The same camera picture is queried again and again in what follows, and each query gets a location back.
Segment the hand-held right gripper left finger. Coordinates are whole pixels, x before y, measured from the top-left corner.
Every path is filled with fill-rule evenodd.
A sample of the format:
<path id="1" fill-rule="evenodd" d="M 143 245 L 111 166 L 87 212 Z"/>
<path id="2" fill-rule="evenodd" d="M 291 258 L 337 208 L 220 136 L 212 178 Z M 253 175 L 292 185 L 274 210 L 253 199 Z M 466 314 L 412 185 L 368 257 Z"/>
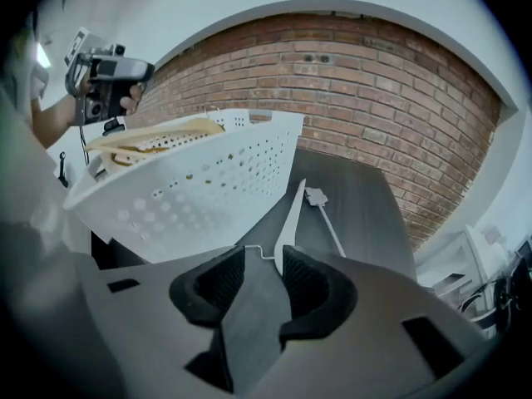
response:
<path id="1" fill-rule="evenodd" d="M 82 292 L 126 399 L 233 399 L 221 323 L 244 281 L 245 252 L 222 248 L 101 271 Z"/>

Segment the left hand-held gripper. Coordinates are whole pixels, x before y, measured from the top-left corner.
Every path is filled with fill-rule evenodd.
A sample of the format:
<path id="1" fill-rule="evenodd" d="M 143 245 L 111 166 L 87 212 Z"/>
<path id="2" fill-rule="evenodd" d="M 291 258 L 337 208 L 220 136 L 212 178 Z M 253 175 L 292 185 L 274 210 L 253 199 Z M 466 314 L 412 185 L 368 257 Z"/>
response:
<path id="1" fill-rule="evenodd" d="M 110 111 L 111 83 L 114 81 L 147 82 L 155 71 L 149 62 L 123 57 L 126 48 L 108 44 L 84 27 L 80 27 L 66 50 L 65 88 L 75 100 L 74 126 L 107 121 L 124 114 L 120 104 Z"/>

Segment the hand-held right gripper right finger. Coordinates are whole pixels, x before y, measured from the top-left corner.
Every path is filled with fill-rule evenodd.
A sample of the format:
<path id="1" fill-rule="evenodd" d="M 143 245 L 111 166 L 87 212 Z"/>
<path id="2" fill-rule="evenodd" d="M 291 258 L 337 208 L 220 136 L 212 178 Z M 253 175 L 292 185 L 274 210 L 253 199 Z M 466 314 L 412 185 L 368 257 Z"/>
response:
<path id="1" fill-rule="evenodd" d="M 445 399 L 485 360 L 479 328 L 387 268 L 283 249 L 291 319 L 249 399 Z"/>

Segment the light wooden hanger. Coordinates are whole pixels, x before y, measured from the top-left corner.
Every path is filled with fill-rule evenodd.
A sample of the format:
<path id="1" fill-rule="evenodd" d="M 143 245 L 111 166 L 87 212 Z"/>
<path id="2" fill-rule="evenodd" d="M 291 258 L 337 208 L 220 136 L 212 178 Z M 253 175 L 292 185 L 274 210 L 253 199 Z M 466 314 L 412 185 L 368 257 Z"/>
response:
<path id="1" fill-rule="evenodd" d="M 224 132 L 224 127 L 207 118 L 194 118 L 172 126 L 152 126 L 118 132 L 85 145 L 119 166 L 129 167 L 163 152 Z"/>

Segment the white plastic hanger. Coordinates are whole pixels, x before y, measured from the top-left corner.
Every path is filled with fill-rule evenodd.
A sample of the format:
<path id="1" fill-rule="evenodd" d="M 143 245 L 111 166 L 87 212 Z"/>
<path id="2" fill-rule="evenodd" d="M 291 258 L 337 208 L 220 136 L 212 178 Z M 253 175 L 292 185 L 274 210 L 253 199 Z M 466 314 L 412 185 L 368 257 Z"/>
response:
<path id="1" fill-rule="evenodd" d="M 307 202 L 311 207 L 316 207 L 319 209 L 323 220 L 328 227 L 328 231 L 332 236 L 332 239 L 336 245 L 339 255 L 346 258 L 347 255 L 342 247 L 342 244 L 336 234 L 333 225 L 328 218 L 328 215 L 325 211 L 325 205 L 328 202 L 328 197 L 323 193 L 321 189 L 311 188 L 306 186 L 306 180 L 302 180 L 298 185 L 298 190 L 294 196 L 292 205 L 288 212 L 288 216 L 285 219 L 284 225 L 281 229 L 277 242 L 273 248 L 273 255 L 266 256 L 263 252 L 263 249 L 260 245 L 245 245 L 246 249 L 251 249 L 259 252 L 259 257 L 262 260 L 273 261 L 275 268 L 277 269 L 280 276 L 283 275 L 283 247 L 285 245 L 294 246 L 296 240 L 296 231 L 298 227 L 299 216 L 301 212 L 301 207 L 303 203 L 303 198 L 306 198 Z"/>

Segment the white plastic laundry basket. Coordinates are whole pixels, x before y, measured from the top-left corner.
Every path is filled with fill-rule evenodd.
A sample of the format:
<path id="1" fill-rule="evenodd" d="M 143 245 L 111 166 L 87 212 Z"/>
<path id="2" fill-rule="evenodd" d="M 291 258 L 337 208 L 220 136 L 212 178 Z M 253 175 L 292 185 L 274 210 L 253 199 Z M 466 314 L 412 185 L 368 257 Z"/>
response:
<path id="1" fill-rule="evenodd" d="M 151 263 L 239 242 L 285 195 L 304 117 L 274 111 L 186 116 L 223 124 L 225 132 L 125 167 L 96 157 L 64 207 L 102 241 L 116 241 Z"/>

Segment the person's left forearm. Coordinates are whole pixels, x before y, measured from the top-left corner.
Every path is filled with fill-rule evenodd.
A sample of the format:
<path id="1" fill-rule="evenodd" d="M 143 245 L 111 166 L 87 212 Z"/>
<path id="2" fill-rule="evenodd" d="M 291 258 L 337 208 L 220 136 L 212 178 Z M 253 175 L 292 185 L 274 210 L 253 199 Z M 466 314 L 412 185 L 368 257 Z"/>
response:
<path id="1" fill-rule="evenodd" d="M 31 101 L 31 108 L 33 134 L 45 149 L 54 145 L 74 125 L 76 101 L 73 96 L 65 95 L 45 110 L 36 98 Z"/>

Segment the person's left hand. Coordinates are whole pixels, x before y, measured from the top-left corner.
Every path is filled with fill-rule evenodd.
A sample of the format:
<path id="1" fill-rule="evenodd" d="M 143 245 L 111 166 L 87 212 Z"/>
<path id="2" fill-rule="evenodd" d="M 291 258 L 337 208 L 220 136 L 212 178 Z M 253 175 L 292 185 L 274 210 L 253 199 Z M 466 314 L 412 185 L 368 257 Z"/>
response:
<path id="1" fill-rule="evenodd" d="M 141 85 L 133 85 L 130 90 L 120 99 L 120 106 L 125 110 L 127 116 L 136 112 L 143 95 Z"/>

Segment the white desk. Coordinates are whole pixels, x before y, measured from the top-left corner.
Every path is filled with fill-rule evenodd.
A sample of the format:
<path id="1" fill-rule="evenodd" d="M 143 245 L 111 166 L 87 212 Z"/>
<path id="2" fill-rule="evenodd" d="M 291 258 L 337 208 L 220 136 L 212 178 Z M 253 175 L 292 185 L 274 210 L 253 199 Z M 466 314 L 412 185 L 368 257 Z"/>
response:
<path id="1" fill-rule="evenodd" d="M 467 226 L 418 266 L 417 282 L 474 323 L 486 338 L 493 338 L 502 334 L 495 327 L 495 283 L 510 266 L 514 252 L 489 243 Z"/>

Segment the person's white printed t-shirt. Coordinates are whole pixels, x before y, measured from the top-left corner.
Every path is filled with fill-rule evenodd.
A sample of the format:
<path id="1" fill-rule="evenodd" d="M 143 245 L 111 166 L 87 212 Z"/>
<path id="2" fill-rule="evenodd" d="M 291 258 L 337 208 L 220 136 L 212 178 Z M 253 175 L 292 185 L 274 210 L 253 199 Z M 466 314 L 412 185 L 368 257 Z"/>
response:
<path id="1" fill-rule="evenodd" d="M 40 100 L 48 83 L 36 54 L 37 14 L 31 12 L 0 62 L 0 222 L 30 229 L 45 252 L 64 246 L 90 253 L 91 232 L 64 210 L 67 190 L 55 175 L 57 164 L 32 131 L 31 101 Z"/>

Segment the black bag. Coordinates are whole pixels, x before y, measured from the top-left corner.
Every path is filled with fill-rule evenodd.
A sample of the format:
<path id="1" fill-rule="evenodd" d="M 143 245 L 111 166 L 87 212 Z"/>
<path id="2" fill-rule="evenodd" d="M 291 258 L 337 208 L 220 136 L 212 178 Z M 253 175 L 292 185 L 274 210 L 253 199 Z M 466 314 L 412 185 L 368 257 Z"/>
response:
<path id="1" fill-rule="evenodd" d="M 532 318 L 532 237 L 514 252 L 510 266 L 497 279 L 494 299 L 498 333 Z"/>

